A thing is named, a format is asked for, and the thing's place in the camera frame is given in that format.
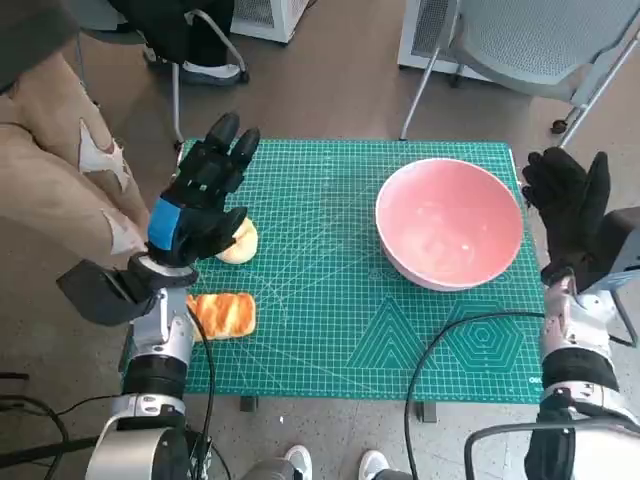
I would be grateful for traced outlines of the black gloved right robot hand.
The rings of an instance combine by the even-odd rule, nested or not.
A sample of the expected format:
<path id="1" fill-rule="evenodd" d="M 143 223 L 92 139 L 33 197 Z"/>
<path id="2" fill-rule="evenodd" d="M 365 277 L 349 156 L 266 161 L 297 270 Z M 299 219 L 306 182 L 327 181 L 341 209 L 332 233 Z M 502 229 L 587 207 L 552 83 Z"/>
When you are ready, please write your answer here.
<path id="1" fill-rule="evenodd" d="M 550 285 L 567 270 L 584 276 L 611 192 L 608 155 L 598 152 L 584 169 L 564 149 L 550 147 L 529 153 L 522 174 L 522 194 L 546 229 L 549 263 L 542 281 Z"/>

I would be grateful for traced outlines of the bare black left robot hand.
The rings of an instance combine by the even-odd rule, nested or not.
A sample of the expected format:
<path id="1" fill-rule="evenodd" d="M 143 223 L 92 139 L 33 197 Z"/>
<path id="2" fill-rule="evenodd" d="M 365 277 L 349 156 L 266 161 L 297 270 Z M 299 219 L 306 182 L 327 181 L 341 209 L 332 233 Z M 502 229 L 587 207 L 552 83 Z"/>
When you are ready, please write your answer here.
<path id="1" fill-rule="evenodd" d="M 226 197 L 242 184 L 260 142 L 257 128 L 237 137 L 239 124 L 237 114 L 222 115 L 180 161 L 151 213 L 148 252 L 156 262 L 186 267 L 235 243 L 247 209 L 226 210 Z"/>

